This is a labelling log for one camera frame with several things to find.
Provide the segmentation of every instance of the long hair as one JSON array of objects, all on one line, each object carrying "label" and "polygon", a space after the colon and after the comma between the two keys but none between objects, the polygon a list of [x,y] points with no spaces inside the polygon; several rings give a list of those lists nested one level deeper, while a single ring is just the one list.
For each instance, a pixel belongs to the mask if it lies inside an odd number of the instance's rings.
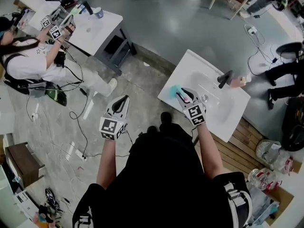
[{"label": "long hair", "polygon": [[[23,42],[23,41],[26,41],[26,40],[35,40],[36,42],[33,43],[33,44],[29,44],[29,45],[25,45],[25,46],[15,46],[13,45],[16,41],[20,41],[20,42]],[[35,37],[31,37],[31,36],[27,36],[27,37],[20,37],[20,38],[15,38],[13,40],[12,43],[8,44],[8,45],[0,45],[0,63],[2,65],[4,65],[4,62],[3,62],[3,56],[4,55],[8,55],[8,54],[14,54],[14,53],[18,53],[18,52],[21,52],[21,51],[24,51],[24,50],[28,50],[28,49],[32,49],[32,48],[35,48],[38,46],[39,44],[39,40]]]}]

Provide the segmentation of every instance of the wooden floor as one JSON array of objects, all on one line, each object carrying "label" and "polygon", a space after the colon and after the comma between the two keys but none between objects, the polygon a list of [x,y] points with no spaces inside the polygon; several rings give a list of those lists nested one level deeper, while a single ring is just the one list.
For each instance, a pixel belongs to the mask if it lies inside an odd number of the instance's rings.
[{"label": "wooden floor", "polygon": [[[212,136],[226,169],[240,171],[247,178],[252,169],[264,167],[263,162],[256,157],[256,147],[263,136],[245,119],[241,118],[229,142],[224,142],[215,135]],[[196,150],[200,152],[199,143]]]}]

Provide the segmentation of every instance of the sink basin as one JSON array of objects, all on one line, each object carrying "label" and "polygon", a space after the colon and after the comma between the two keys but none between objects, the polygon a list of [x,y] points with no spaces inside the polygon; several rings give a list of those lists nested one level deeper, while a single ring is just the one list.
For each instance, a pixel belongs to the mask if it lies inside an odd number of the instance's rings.
[{"label": "sink basin", "polygon": [[219,89],[217,78],[220,75],[223,73],[216,67],[187,50],[158,98],[182,112],[176,97],[170,95],[170,88],[180,85],[195,90],[201,99],[208,99],[206,102],[203,101],[203,104],[207,109],[206,124],[209,131],[228,142],[243,115],[250,96],[243,89],[231,88],[227,84]]}]

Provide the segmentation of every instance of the white sneaker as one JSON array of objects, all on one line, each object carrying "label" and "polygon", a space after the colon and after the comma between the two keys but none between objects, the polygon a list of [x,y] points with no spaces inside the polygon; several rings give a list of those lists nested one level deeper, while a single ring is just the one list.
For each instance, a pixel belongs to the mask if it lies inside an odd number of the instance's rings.
[{"label": "white sneaker", "polygon": [[110,82],[108,83],[108,85],[110,86],[111,91],[110,91],[110,93],[108,95],[105,95],[105,97],[110,96],[112,94],[112,92],[115,90],[115,88],[117,86],[117,80],[116,80],[116,78],[112,78],[110,80]]},{"label": "white sneaker", "polygon": [[247,11],[240,11],[238,12],[239,16],[241,16],[244,19],[248,19],[251,17],[251,15]]}]

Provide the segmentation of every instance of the sneaker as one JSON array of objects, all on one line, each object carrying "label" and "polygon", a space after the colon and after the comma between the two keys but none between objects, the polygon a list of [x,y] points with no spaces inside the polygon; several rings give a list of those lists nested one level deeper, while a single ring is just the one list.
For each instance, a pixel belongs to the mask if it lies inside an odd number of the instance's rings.
[{"label": "sneaker", "polygon": [[240,11],[238,12],[239,16],[241,16],[244,19],[248,19],[251,17],[251,14],[249,14],[247,11]]},{"label": "sneaker", "polygon": [[275,100],[273,99],[272,95],[271,95],[271,89],[268,89],[268,108],[270,110],[272,110],[274,108],[275,105]]},{"label": "sneaker", "polygon": [[111,91],[110,91],[110,93],[108,95],[105,95],[105,97],[110,96],[112,94],[112,92],[115,90],[115,88],[117,86],[117,80],[116,80],[116,78],[112,78],[110,80],[110,82],[108,83],[108,85],[110,86]]},{"label": "sneaker", "polygon": [[268,79],[269,83],[272,85],[272,86],[276,86],[276,81],[274,79],[271,79],[270,76],[269,76],[269,72],[266,71],[265,72],[265,75],[266,75],[266,78]]},{"label": "sneaker", "polygon": [[157,128],[155,126],[150,126],[147,129],[147,133],[157,133]]},{"label": "sneaker", "polygon": [[172,116],[169,112],[163,112],[161,114],[161,123],[162,124],[170,124],[172,123]]}]

